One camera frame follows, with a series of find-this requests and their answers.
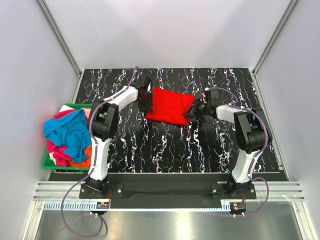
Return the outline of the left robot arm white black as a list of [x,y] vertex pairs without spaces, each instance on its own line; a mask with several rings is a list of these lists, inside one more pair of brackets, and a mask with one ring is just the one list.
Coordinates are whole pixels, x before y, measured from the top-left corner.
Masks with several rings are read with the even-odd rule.
[[141,111],[151,110],[153,103],[152,80],[146,75],[130,80],[110,97],[94,100],[87,127],[91,136],[91,164],[85,186],[97,198],[108,192],[108,154],[112,139],[117,133],[120,111],[136,102]]

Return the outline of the red t shirt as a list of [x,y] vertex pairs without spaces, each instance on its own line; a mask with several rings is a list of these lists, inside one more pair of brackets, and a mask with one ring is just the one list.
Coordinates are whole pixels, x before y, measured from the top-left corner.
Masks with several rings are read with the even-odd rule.
[[194,104],[196,96],[156,87],[152,97],[152,111],[146,114],[148,120],[175,125],[187,125],[189,119],[184,116]]

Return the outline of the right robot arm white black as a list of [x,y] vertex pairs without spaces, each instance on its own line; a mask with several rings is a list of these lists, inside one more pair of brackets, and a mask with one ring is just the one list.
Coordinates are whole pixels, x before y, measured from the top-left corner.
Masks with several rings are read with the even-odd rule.
[[191,121],[202,120],[211,116],[220,121],[234,125],[236,142],[240,148],[235,167],[228,181],[212,186],[213,197],[244,198],[254,193],[254,166],[269,144],[273,136],[261,108],[249,109],[237,106],[238,98],[231,91],[221,87],[206,88],[202,98],[197,98],[192,106],[183,114]]

